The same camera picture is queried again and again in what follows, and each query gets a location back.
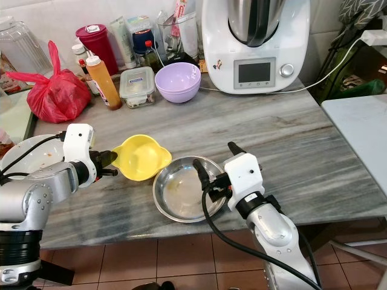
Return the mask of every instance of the terracotta floor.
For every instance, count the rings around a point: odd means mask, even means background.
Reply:
[[[247,231],[229,236],[253,246]],[[380,237],[386,238],[387,231]],[[345,234],[338,237],[341,240],[347,238]],[[387,257],[387,245],[363,248]],[[178,290],[267,289],[261,260],[231,248],[211,234],[42,251],[41,256],[76,272],[71,287],[50,286],[49,282],[36,281],[36,286],[45,290],[131,290],[147,282],[161,284],[166,280],[172,281]],[[315,256],[325,290],[376,289],[385,270],[329,244]]]

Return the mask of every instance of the stainless steel bowl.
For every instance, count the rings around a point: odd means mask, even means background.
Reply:
[[[177,222],[199,222],[205,219],[201,206],[201,183],[192,162],[198,159],[206,169],[210,181],[223,173],[215,162],[201,156],[184,156],[165,167],[153,182],[153,198],[158,210]],[[210,215],[215,214],[226,198],[212,202],[206,198]]]

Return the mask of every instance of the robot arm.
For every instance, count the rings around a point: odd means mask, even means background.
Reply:
[[[211,183],[200,162],[194,161],[202,189],[209,191],[213,202],[224,196],[228,198],[230,210],[237,211],[246,220],[249,230],[256,238],[256,246],[266,255],[316,282],[311,266],[301,254],[296,226],[280,212],[279,204],[273,196],[264,197],[265,189],[262,186],[258,160],[235,143],[229,143],[229,147],[235,156],[224,162],[225,173],[217,176]],[[232,186],[232,191],[227,189],[229,185]],[[271,290],[312,289],[298,277],[269,262],[265,262],[265,276]]]
[[[39,169],[23,180],[8,179],[0,186],[0,288],[30,285],[41,266],[39,242],[51,206],[103,175],[115,152],[96,152],[94,130],[87,124],[68,126],[63,143],[65,161]]]

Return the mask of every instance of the clear plastic bag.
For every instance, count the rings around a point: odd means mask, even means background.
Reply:
[[[81,82],[68,69],[60,70],[58,49],[55,43],[48,42],[54,74],[50,79],[40,74],[7,72],[7,76],[25,82],[35,82],[28,93],[27,103],[32,113],[49,123],[70,121],[79,116],[91,101],[86,84]]]

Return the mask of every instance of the purple bowl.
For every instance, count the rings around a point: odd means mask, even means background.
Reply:
[[[157,89],[167,101],[170,101],[172,103],[184,103],[192,99],[198,93],[199,87],[200,87],[200,82],[198,82],[191,90],[187,92],[170,93],[160,89],[158,86],[157,86]]]
[[[200,70],[197,66],[187,62],[177,62],[165,66],[156,73],[157,88],[164,92],[181,93],[190,91],[200,83]]]

